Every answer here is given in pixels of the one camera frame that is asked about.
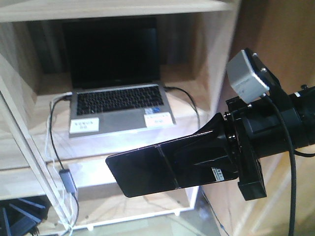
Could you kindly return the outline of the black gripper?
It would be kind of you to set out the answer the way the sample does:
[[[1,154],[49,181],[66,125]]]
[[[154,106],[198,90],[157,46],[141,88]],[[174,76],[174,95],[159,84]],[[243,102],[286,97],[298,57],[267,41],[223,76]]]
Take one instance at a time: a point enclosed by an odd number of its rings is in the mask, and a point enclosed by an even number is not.
[[[250,104],[227,100],[227,122],[235,132],[238,187],[246,201],[267,197],[260,158],[305,146],[305,90],[287,94],[277,77],[249,48],[250,63],[269,91]],[[225,142],[225,121],[216,113],[195,133],[209,142]]]

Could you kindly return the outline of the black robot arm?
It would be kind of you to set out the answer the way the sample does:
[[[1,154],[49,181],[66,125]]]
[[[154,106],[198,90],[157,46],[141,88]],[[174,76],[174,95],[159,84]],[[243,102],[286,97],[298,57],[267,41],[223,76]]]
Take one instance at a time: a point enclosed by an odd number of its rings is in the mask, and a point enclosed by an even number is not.
[[[246,48],[226,66],[229,83],[237,97],[227,100],[237,137],[238,187],[245,200],[266,197],[260,158],[288,151],[284,130],[272,105],[260,98],[268,94],[279,109],[294,148],[315,143],[315,89],[305,87],[287,94],[278,78]]]

